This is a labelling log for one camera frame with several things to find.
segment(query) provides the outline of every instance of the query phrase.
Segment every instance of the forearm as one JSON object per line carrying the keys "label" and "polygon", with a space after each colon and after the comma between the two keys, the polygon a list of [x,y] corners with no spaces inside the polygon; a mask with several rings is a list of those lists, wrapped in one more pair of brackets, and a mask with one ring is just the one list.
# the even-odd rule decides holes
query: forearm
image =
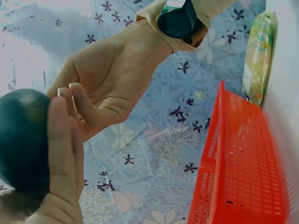
{"label": "forearm", "polygon": [[137,13],[136,20],[147,19],[151,26],[169,43],[173,52],[179,50],[193,52],[197,49],[204,36],[207,34],[212,19],[230,7],[235,1],[236,0],[192,0],[197,17],[205,26],[196,34],[194,43],[192,44],[187,44],[182,40],[168,37],[158,29],[157,19],[166,0],[155,0]]}

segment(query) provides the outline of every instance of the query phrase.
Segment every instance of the floral tablecloth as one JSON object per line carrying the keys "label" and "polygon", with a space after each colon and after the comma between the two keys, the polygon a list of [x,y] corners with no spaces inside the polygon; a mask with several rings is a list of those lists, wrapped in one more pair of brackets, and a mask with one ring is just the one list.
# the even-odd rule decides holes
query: floral tablecloth
{"label": "floral tablecloth", "polygon": [[[121,31],[150,2],[0,0],[0,95],[45,92],[67,56]],[[85,224],[186,222],[219,81],[242,95],[250,26],[264,8],[238,0],[197,52],[173,54],[158,67],[126,122],[85,143]]]}

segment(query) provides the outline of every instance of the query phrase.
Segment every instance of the beige sleeve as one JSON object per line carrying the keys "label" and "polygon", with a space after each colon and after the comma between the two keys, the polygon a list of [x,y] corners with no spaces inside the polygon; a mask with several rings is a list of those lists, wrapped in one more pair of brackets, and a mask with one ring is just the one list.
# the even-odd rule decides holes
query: beige sleeve
{"label": "beige sleeve", "polygon": [[157,20],[166,0],[155,0],[140,10],[135,20],[147,19],[152,27],[171,45],[173,52],[179,50],[193,52],[200,45],[208,29],[211,27],[211,20],[230,7],[235,1],[236,0],[192,0],[197,17],[206,26],[192,36],[192,45],[180,39],[168,37],[159,30]]}

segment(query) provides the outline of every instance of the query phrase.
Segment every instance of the red plastic basket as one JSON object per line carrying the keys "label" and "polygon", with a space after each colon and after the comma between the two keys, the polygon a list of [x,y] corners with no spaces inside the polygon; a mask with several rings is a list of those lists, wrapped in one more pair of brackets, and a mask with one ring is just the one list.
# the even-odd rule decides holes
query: red plastic basket
{"label": "red plastic basket", "polygon": [[261,108],[221,82],[187,224],[283,224],[283,167]]}

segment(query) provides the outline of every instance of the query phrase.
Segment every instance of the yellow package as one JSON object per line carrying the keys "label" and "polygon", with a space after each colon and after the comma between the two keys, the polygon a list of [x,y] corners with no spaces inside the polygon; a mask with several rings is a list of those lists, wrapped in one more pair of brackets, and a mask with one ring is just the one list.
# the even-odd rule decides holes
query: yellow package
{"label": "yellow package", "polygon": [[271,24],[275,14],[259,14],[251,27],[245,55],[242,90],[248,100],[260,105],[268,82],[272,52]]}

